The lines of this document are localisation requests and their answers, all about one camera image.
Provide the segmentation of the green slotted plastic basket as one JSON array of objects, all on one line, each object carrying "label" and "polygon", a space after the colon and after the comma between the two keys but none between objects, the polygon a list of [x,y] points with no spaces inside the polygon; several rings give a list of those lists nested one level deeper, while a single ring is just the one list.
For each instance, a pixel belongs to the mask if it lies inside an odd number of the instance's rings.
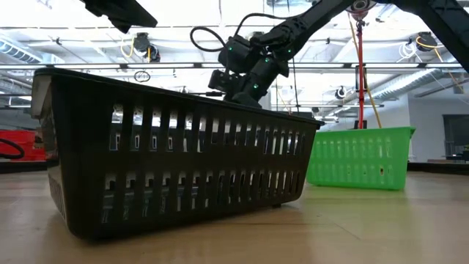
[{"label": "green slotted plastic basket", "polygon": [[415,131],[399,127],[319,132],[306,180],[316,186],[402,190]]}]

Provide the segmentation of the red desk lamp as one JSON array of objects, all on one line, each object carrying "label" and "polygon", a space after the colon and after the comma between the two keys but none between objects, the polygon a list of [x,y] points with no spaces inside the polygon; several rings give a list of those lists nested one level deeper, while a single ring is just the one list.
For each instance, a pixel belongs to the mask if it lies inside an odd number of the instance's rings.
[{"label": "red desk lamp", "polygon": [[363,28],[366,25],[364,18],[375,5],[376,3],[372,0],[354,0],[352,5],[346,9],[349,26],[352,32],[352,41],[358,57],[358,65],[355,66],[357,77],[355,90],[358,93],[358,121],[356,122],[356,129],[367,129],[367,121],[364,116],[365,94],[369,96],[372,109],[377,115],[378,126],[381,127],[377,107],[369,91],[365,62],[363,61]]}]

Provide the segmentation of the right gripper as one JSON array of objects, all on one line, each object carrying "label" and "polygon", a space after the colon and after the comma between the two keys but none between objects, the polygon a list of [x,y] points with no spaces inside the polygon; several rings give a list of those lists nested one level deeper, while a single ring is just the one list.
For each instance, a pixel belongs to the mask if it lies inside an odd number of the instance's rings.
[{"label": "right gripper", "polygon": [[208,87],[224,93],[223,100],[243,106],[261,108],[259,100],[266,96],[272,80],[263,81],[256,74],[248,73],[240,76],[214,70],[210,76]]}]

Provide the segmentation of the black aluminium table frame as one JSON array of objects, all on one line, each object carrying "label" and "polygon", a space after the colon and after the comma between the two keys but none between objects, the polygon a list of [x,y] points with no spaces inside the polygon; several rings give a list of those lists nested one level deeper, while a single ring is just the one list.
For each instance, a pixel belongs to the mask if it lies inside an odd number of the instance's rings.
[{"label": "black aluminium table frame", "polygon": [[[0,174],[39,172],[47,169],[46,162],[25,161],[25,162],[0,162]],[[439,163],[416,163],[407,164],[409,172],[427,172],[445,175],[469,176],[469,164],[439,164]]]}]

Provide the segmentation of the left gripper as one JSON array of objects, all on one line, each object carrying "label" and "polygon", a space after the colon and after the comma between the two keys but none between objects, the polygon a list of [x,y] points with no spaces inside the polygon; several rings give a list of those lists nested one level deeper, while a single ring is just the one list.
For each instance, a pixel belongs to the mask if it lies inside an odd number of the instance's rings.
[{"label": "left gripper", "polygon": [[158,21],[136,0],[80,0],[97,17],[106,16],[120,32],[127,34],[132,26],[155,28]]}]

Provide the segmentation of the red cart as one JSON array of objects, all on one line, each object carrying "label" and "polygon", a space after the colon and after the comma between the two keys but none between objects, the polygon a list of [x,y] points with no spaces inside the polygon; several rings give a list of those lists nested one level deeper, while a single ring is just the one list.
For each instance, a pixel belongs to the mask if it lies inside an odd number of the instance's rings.
[{"label": "red cart", "polygon": [[[15,143],[24,151],[24,156],[13,161],[45,161],[43,141],[34,131],[0,130],[0,139]],[[21,152],[4,142],[0,142],[0,158],[4,155],[19,155]]]}]

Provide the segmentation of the black slotted plastic basket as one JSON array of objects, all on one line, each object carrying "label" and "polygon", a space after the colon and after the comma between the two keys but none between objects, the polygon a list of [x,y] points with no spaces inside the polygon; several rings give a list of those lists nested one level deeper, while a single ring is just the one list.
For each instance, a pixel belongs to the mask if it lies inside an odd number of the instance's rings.
[{"label": "black slotted plastic basket", "polygon": [[319,121],[127,81],[34,72],[51,197],[68,230],[114,238],[298,199]]}]

